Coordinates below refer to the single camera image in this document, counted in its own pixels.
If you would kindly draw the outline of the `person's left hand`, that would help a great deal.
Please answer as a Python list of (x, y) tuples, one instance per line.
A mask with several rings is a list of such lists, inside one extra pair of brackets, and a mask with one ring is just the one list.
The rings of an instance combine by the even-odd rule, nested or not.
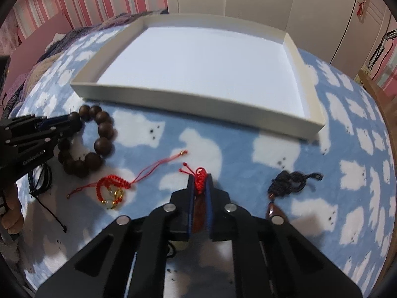
[(3, 193), (8, 211), (1, 217), (1, 224), (8, 234), (18, 234), (24, 225), (22, 205), (18, 198), (18, 187), (16, 184), (12, 184), (5, 188)]

